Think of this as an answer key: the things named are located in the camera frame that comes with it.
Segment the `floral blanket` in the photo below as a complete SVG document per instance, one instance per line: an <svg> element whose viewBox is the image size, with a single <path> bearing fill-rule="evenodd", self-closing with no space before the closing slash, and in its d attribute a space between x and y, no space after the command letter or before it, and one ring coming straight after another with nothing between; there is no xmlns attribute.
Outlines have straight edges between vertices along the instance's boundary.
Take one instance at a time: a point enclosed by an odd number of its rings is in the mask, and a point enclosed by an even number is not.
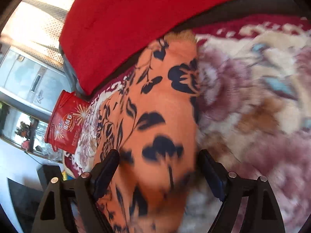
<svg viewBox="0 0 311 233"><path fill-rule="evenodd" d="M197 142L241 177L265 175L289 233L298 232L311 212L310 29L306 18L280 15L194 29L201 81ZM92 169L99 106L121 89L124 75L119 79L92 102L76 154L65 155L71 175ZM198 181L179 232L208 231L220 206L206 182Z"/></svg>

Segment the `starburst design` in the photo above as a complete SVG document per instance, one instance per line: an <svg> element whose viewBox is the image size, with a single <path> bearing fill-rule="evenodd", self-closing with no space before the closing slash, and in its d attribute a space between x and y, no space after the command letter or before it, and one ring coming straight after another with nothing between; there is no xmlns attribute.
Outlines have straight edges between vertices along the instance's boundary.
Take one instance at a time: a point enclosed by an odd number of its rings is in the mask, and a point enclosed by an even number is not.
<svg viewBox="0 0 311 233"><path fill-rule="evenodd" d="M55 130L54 130L54 136L56 140L59 139L63 139L65 137L64 133L63 133L63 128L60 126L55 126Z"/></svg>
<svg viewBox="0 0 311 233"><path fill-rule="evenodd" d="M73 115L75 117L77 117L77 125L79 126L86 118L88 112L90 111L90 106L85 107L85 106L81 106L81 104L79 104L79 106L77 106L76 108L76 113L73 113Z"/></svg>

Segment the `red cloth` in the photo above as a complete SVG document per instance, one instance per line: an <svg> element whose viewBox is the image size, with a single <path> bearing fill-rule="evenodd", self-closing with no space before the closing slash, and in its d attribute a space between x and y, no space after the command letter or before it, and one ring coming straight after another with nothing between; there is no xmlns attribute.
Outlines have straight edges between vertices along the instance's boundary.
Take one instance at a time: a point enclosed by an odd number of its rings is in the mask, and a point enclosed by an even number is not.
<svg viewBox="0 0 311 233"><path fill-rule="evenodd" d="M75 0L60 44L87 94L129 56L228 0Z"/></svg>

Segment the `metal pin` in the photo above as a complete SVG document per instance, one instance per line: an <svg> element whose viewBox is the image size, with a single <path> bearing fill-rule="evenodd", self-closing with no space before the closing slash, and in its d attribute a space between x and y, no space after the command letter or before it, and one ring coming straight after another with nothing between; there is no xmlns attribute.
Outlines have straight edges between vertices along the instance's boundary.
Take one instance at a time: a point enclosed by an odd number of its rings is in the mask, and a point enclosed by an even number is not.
<svg viewBox="0 0 311 233"><path fill-rule="evenodd" d="M55 184L57 181L58 181L58 178L57 178L57 177L54 177L54 178L51 179L51 182L52 182L53 184Z"/></svg>
<svg viewBox="0 0 311 233"><path fill-rule="evenodd" d="M263 181L263 182L266 182L268 179L266 176L260 176L260 180Z"/></svg>
<svg viewBox="0 0 311 233"><path fill-rule="evenodd" d="M230 178L233 178L233 179L234 179L234 178L236 178L236 176L237 176L237 175L236 175L235 172L229 172L229 177L230 177Z"/></svg>
<svg viewBox="0 0 311 233"><path fill-rule="evenodd" d="M83 179L86 179L86 178L89 177L89 175L90 175L89 172L84 172L84 173L81 174L81 177L82 177Z"/></svg>

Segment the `red bucket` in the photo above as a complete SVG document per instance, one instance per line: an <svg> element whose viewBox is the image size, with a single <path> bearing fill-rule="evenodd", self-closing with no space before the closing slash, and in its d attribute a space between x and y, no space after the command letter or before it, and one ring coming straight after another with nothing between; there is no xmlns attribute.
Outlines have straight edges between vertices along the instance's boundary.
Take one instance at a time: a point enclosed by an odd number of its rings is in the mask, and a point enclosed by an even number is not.
<svg viewBox="0 0 311 233"><path fill-rule="evenodd" d="M59 96L49 122L45 143L52 145L56 152L62 149L75 154L83 123L90 109L90 104L76 93L65 90Z"/></svg>

